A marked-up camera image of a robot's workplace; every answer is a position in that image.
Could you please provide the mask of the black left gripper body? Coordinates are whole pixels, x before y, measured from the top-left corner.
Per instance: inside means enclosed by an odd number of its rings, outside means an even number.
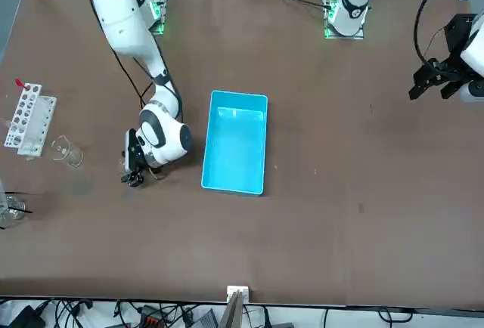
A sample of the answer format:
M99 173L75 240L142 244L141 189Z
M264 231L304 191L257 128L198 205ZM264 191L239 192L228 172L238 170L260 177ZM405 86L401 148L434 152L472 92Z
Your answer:
M444 27L445 40L449 52L446 63L456 66L460 63L460 54L467 43L476 14L456 14Z

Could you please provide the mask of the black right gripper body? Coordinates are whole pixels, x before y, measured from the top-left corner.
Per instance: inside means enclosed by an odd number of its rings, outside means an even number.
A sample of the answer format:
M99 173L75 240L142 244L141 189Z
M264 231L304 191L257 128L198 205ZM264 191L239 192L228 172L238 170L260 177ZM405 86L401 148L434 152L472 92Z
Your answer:
M146 169L146 160L141 144L136 136L136 130L129 129L125 134L124 171L126 173L139 172Z

